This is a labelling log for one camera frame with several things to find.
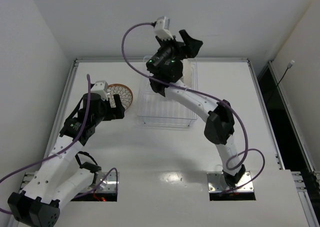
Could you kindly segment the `large flower pattern plate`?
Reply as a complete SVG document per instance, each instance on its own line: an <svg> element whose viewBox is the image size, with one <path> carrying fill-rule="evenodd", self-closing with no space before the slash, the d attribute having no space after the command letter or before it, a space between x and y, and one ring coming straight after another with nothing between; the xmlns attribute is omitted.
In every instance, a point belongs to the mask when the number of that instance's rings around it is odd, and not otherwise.
<svg viewBox="0 0 320 227"><path fill-rule="evenodd" d="M182 70L182 78L181 81L188 87L192 86L192 64L189 59L184 59L182 61L183 70Z"/></svg>

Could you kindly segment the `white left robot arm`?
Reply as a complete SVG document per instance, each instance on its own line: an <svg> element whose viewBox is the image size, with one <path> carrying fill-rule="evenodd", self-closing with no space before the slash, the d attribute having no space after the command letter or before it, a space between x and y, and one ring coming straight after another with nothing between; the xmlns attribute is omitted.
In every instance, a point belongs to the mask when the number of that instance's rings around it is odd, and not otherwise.
<svg viewBox="0 0 320 227"><path fill-rule="evenodd" d="M68 202L83 197L83 189L99 187L98 175L102 168L90 162L82 163L65 182L60 183L60 180L102 121L124 118L125 108L120 96L115 94L113 99L114 107L106 94L92 92L83 95L65 120L40 169L20 192L9 196L7 203L16 221L29 227L52 227Z"/></svg>

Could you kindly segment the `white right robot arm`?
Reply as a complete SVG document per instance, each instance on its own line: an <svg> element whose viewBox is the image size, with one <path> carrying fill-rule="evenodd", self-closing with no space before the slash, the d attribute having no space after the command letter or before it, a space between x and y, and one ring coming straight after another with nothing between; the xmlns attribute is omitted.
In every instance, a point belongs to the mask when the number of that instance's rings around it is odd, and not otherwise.
<svg viewBox="0 0 320 227"><path fill-rule="evenodd" d="M230 103L226 100L212 102L194 93L183 77L183 60L194 58L203 45L183 29L179 31L182 41L176 40L168 30L155 31L155 38L160 47L146 63L152 74L149 82L151 89L161 96L174 100L197 114L204 122L204 136L215 144L222 161L225 182L234 188L246 169L240 162L234 146L234 116Z"/></svg>

